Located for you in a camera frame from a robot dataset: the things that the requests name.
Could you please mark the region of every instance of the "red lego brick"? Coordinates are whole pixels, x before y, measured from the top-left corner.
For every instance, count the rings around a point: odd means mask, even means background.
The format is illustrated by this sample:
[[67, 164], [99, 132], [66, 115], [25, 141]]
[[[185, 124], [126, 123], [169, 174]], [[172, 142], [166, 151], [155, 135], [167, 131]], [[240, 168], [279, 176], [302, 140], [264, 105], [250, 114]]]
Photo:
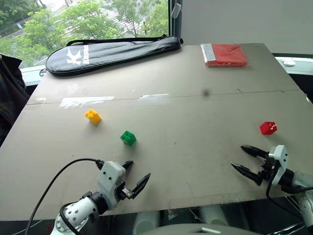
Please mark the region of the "red lego brick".
[[273, 121], [266, 121], [260, 126], [260, 130], [263, 135], [271, 135], [277, 131], [277, 126]]

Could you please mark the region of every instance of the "gray table surface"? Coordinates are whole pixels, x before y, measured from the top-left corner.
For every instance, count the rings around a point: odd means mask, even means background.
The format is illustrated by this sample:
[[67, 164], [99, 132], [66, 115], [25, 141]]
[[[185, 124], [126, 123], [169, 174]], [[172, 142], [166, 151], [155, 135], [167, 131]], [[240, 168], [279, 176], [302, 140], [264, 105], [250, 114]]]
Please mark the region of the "gray table surface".
[[[266, 183], [258, 187], [230, 165], [261, 165], [241, 144], [285, 144], [289, 168], [313, 172], [312, 104], [264, 45], [242, 47], [245, 68], [206, 68], [199, 46], [187, 46], [77, 77], [47, 73], [0, 148], [0, 220], [28, 219], [56, 172], [77, 158], [133, 160], [129, 188], [151, 172], [115, 214], [265, 198]], [[90, 108], [103, 119], [98, 126], [84, 117]], [[264, 121], [278, 131], [263, 136]], [[137, 137], [132, 147], [119, 139], [125, 130]], [[55, 218], [62, 204], [94, 191], [98, 172], [93, 163], [70, 167], [36, 218]]]

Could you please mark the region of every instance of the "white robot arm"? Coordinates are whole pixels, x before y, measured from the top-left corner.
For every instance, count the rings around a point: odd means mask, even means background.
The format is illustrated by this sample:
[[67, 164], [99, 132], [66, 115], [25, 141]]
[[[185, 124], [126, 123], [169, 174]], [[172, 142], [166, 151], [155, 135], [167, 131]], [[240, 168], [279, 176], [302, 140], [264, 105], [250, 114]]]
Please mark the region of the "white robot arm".
[[96, 192], [87, 192], [78, 202], [62, 206], [51, 235], [79, 235], [89, 219], [95, 221], [105, 211], [113, 210], [120, 200], [134, 199], [144, 189], [150, 173], [137, 183], [134, 190], [126, 189], [123, 177], [132, 164], [132, 161], [123, 165], [105, 162], [97, 178]]
[[258, 174], [239, 164], [231, 163], [232, 166], [257, 185], [266, 180], [269, 186], [280, 185], [282, 191], [294, 194], [306, 227], [313, 231], [313, 176], [287, 169], [289, 156], [284, 145], [272, 147], [269, 152], [250, 145], [242, 145], [241, 149], [253, 157], [264, 159]]

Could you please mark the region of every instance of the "window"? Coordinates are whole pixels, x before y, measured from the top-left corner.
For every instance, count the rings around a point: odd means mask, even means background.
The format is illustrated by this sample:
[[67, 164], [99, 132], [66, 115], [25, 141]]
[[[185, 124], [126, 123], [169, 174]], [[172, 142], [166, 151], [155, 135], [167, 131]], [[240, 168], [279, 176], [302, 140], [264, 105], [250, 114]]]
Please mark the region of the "window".
[[76, 39], [169, 34], [168, 0], [2, 0], [0, 53], [42, 66]]

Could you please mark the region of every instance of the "red folded towel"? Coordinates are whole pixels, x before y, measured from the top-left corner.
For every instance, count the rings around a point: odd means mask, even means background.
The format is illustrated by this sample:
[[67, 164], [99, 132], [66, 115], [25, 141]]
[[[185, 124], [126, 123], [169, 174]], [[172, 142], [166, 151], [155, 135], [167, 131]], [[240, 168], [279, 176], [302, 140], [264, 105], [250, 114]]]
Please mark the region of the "red folded towel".
[[202, 44], [205, 65], [245, 66], [247, 59], [239, 44]]

